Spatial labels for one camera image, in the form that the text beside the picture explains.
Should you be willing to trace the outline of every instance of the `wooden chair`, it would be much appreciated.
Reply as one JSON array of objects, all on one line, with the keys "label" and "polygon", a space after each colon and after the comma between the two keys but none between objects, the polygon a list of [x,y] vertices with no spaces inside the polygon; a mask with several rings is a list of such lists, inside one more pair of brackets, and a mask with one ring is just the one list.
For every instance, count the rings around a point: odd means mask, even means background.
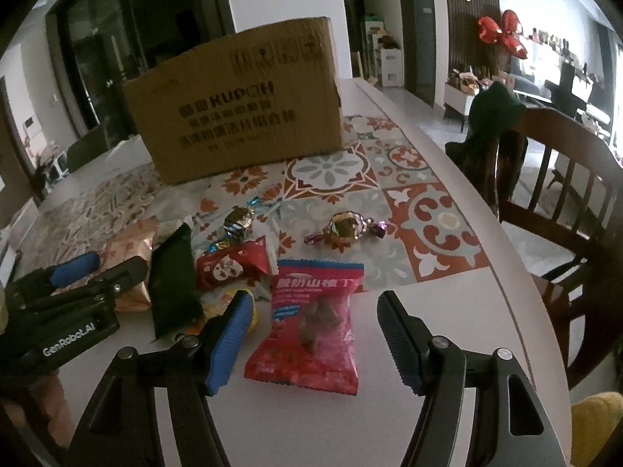
[{"label": "wooden chair", "polygon": [[[584,339],[577,357],[567,369],[569,388],[573,388],[604,359],[623,333],[623,169],[604,142],[556,110],[527,109],[512,130],[541,142],[545,145],[545,152],[527,209],[511,202],[512,191],[502,197],[498,185],[499,219],[574,253],[570,262],[542,277],[535,276],[535,284],[549,312],[565,361],[569,350],[569,324],[575,318],[585,318]],[[553,215],[546,218],[535,212],[535,208],[543,190],[552,149],[570,161]],[[558,219],[577,165],[588,169],[588,184],[574,223],[562,225]],[[588,230],[590,233],[582,233],[580,225],[597,181],[605,187],[605,199]],[[614,208],[604,228],[602,223],[613,198]],[[552,283],[569,271],[573,272],[556,284]],[[583,287],[581,296],[569,302],[568,293],[580,286]]]},{"label": "wooden chair", "polygon": [[106,142],[105,128],[102,125],[98,125],[67,149],[67,168],[69,173],[74,173],[107,151],[108,144]]}]

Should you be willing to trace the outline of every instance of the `gold candy wrapper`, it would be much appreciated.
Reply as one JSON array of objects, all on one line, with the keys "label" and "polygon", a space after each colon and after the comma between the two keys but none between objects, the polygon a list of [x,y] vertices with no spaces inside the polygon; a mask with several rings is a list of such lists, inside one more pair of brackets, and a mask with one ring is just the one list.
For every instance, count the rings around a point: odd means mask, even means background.
[{"label": "gold candy wrapper", "polygon": [[325,241],[327,244],[351,244],[364,235],[373,235],[378,238],[385,237],[387,223],[374,221],[372,218],[364,218],[358,212],[347,210],[337,212],[326,225],[322,232],[316,232],[303,239],[306,244],[317,244]]}]

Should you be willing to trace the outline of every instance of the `tile pattern tablecloth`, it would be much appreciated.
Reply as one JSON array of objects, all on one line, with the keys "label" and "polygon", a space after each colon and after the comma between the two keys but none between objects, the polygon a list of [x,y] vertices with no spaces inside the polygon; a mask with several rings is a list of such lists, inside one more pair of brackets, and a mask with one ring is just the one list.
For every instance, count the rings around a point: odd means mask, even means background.
[{"label": "tile pattern tablecloth", "polygon": [[[347,145],[328,156],[258,165],[170,187],[152,164],[98,185],[40,216],[23,243],[20,274],[65,262],[137,219],[192,216],[197,254],[222,236],[235,205],[262,199],[254,236],[279,258],[362,262],[364,290],[380,290],[488,266],[474,232],[403,131],[386,118],[348,116]],[[382,239],[307,246],[303,238],[340,210],[388,222]]]}]

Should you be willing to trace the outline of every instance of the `glass door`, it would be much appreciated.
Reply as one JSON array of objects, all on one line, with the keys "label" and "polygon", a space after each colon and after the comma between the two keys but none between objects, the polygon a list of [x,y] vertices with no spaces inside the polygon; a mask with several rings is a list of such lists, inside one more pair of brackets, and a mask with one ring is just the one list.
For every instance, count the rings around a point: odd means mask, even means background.
[{"label": "glass door", "polygon": [[60,0],[54,12],[86,127],[118,139],[136,133],[125,82],[234,30],[228,0]]},{"label": "glass door", "polygon": [[136,132],[122,86],[144,71],[126,1],[74,0],[59,15],[70,48],[66,63],[86,125],[102,126],[116,141]]}]

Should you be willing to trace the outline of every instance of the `floor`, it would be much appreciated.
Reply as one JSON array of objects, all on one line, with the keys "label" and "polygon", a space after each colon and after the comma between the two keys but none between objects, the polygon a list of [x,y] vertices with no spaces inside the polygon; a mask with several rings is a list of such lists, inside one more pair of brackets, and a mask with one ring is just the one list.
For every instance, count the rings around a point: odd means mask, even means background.
[{"label": "floor", "polygon": [[[439,107],[433,109],[428,104],[412,95],[402,88],[383,88],[379,86],[379,91],[385,94],[392,102],[398,105],[403,112],[408,114],[413,122],[417,124],[439,147],[447,142],[463,142],[466,138],[466,129],[461,133],[461,122],[459,119],[444,118],[443,110]],[[539,142],[531,140],[528,143],[528,151],[519,178],[519,184],[515,188],[513,201],[519,205],[527,206],[532,195],[532,187],[536,182],[538,167],[543,159],[544,148]],[[549,169],[551,170],[556,161],[557,153],[553,152]],[[553,177],[549,172],[546,184]],[[540,198],[537,210],[547,213],[555,205],[555,200],[560,191],[560,184],[554,184],[551,189],[544,191]],[[569,197],[561,214],[561,222],[566,218],[574,219],[577,212],[577,202]],[[549,241],[543,240],[536,235],[517,228],[516,226],[504,223],[504,230],[509,236],[513,246],[517,250],[526,269],[537,275],[545,273],[547,270],[555,268],[561,263],[571,259],[571,253],[560,246]],[[569,360],[573,360],[584,334],[584,320],[579,318],[571,324],[571,338],[569,340]],[[614,358],[606,358],[589,377],[582,381],[578,386],[571,390],[571,401],[577,402],[595,393],[613,390],[616,386],[616,371]]]}]

